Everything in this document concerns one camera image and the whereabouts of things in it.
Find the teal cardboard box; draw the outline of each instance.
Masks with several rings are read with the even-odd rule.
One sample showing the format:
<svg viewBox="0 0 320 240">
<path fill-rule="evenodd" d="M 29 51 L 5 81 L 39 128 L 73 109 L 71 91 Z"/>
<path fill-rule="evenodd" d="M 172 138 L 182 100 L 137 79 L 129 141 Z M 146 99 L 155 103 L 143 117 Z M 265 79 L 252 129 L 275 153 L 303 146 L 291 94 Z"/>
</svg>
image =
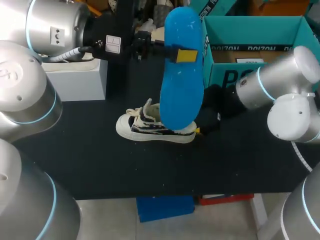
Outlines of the teal cardboard box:
<svg viewBox="0 0 320 240">
<path fill-rule="evenodd" d="M 212 52 L 282 53 L 302 45 L 320 61 L 320 44 L 303 16 L 206 16 L 202 25 L 205 87 L 227 87 L 267 64 L 250 60 L 215 63 Z"/>
<path fill-rule="evenodd" d="M 205 16 L 224 16 L 237 0 L 191 0 L 189 7 L 193 8 L 203 20 Z"/>
</svg>

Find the red object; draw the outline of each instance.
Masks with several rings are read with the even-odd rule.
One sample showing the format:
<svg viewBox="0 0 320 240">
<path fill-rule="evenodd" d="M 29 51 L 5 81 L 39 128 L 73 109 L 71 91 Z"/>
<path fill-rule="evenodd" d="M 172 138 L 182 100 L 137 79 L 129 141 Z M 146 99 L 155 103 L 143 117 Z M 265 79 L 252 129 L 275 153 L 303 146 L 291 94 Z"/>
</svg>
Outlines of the red object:
<svg viewBox="0 0 320 240">
<path fill-rule="evenodd" d="M 214 204 L 225 204 L 225 203 L 234 203 L 234 202 L 240 202 L 245 201 L 249 199 L 253 199 L 255 197 L 254 194 L 239 194 L 239 195 L 233 195 L 230 197 L 221 197 L 221 198 L 201 198 L 199 197 L 199 203 L 203 206 L 206 205 L 214 205 Z"/>
</svg>

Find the cardboard box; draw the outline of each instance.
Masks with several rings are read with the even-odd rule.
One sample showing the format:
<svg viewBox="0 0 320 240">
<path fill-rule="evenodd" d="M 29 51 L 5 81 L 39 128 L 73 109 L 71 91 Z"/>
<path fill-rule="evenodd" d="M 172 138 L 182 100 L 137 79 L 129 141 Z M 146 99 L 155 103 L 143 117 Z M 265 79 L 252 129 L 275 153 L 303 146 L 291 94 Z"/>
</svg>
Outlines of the cardboard box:
<svg viewBox="0 0 320 240">
<path fill-rule="evenodd" d="M 300 45 L 320 61 L 320 44 L 302 16 L 206 16 L 202 25 L 205 87 L 234 84 Z"/>
<path fill-rule="evenodd" d="M 86 3 L 98 11 L 104 11 L 109 8 L 108 0 L 86 0 Z"/>
<path fill-rule="evenodd" d="M 212 51 L 216 64 L 223 63 L 271 63 L 284 51 Z"/>
<path fill-rule="evenodd" d="M 303 16 L 310 0 L 249 0 L 249 16 Z"/>
<path fill-rule="evenodd" d="M 189 6 L 193 8 L 203 20 L 205 16 L 224 16 L 237 0 L 191 0 Z"/>
</svg>

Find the blue block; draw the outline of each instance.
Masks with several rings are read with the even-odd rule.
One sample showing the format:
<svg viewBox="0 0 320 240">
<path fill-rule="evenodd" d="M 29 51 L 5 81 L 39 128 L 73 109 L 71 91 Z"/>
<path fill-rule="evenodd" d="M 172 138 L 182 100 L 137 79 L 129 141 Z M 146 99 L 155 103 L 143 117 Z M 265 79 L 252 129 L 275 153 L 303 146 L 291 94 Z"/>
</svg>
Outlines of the blue block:
<svg viewBox="0 0 320 240">
<path fill-rule="evenodd" d="M 186 214 L 195 210 L 192 196 L 137 197 L 140 222 L 149 222 Z"/>
</svg>

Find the label sticker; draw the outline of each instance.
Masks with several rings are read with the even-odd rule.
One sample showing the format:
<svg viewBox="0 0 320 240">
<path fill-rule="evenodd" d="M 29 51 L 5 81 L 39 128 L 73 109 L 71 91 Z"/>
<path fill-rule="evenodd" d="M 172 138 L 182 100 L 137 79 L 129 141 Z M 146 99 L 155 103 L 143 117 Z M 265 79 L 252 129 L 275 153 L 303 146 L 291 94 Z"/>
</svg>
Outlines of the label sticker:
<svg viewBox="0 0 320 240">
<path fill-rule="evenodd" d="M 237 63 L 240 64 L 251 64 L 251 63 L 264 63 L 262 58 L 237 58 Z"/>
<path fill-rule="evenodd" d="M 105 51 L 114 54 L 120 54 L 121 37 L 107 35 L 105 39 Z"/>
</svg>

